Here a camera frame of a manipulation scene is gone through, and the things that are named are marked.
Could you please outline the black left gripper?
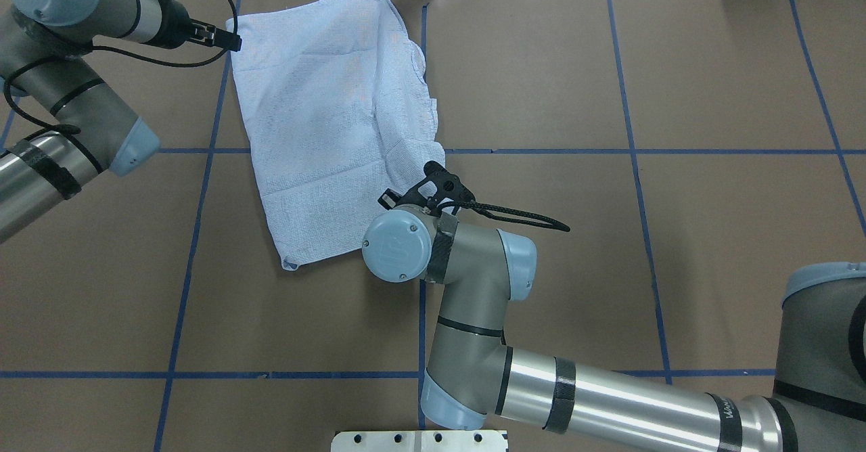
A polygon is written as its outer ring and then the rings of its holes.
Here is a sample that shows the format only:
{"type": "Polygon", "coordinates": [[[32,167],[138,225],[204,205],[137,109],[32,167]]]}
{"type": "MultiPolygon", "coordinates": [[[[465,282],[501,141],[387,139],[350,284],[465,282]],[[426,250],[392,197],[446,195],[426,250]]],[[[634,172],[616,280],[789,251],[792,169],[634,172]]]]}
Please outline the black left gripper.
{"type": "Polygon", "coordinates": [[[162,10],[160,47],[173,50],[185,43],[238,52],[242,47],[242,37],[230,30],[216,30],[213,24],[189,17],[185,6],[170,0],[162,10]]]}

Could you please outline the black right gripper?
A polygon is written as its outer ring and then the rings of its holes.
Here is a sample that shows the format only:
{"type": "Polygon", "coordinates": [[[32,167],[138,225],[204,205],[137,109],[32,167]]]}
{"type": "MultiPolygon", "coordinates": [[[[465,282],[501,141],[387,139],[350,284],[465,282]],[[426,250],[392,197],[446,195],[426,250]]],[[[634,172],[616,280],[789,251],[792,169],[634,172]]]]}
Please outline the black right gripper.
{"type": "Polygon", "coordinates": [[[474,202],[474,194],[441,163],[429,161],[424,164],[423,172],[424,178],[404,194],[386,189],[378,197],[378,204],[386,210],[401,205],[419,206],[433,217],[439,217],[443,208],[460,208],[474,202]]]}

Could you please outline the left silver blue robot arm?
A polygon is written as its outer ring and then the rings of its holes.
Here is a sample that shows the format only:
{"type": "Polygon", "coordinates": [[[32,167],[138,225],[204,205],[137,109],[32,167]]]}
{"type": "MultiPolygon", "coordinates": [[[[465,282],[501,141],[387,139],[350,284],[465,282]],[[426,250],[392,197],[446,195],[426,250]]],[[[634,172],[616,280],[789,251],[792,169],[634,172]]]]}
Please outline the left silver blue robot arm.
{"type": "Polygon", "coordinates": [[[123,177],[160,150],[160,138],[85,61],[99,37],[173,50],[240,51],[237,24],[195,20],[176,0],[12,0],[2,15],[2,96],[37,126],[2,153],[1,238],[8,240],[102,172],[123,177]]]}

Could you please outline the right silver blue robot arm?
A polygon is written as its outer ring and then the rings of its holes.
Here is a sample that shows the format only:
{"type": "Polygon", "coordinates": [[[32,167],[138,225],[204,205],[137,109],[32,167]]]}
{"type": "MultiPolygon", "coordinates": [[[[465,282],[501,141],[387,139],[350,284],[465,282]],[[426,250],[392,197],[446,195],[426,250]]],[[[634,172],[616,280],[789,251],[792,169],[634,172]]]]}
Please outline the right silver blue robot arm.
{"type": "Polygon", "coordinates": [[[440,290],[434,424],[864,449],[864,235],[829,157],[458,157],[364,201],[371,272],[440,290]]]}

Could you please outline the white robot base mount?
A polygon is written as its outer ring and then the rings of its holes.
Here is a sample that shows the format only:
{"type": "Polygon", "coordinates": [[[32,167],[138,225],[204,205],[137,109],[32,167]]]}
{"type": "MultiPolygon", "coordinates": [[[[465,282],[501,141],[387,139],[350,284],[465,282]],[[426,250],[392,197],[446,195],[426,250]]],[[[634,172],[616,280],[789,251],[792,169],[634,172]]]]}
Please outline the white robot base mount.
{"type": "Polygon", "coordinates": [[[332,440],[331,451],[509,451],[501,430],[346,431],[332,440]]]}

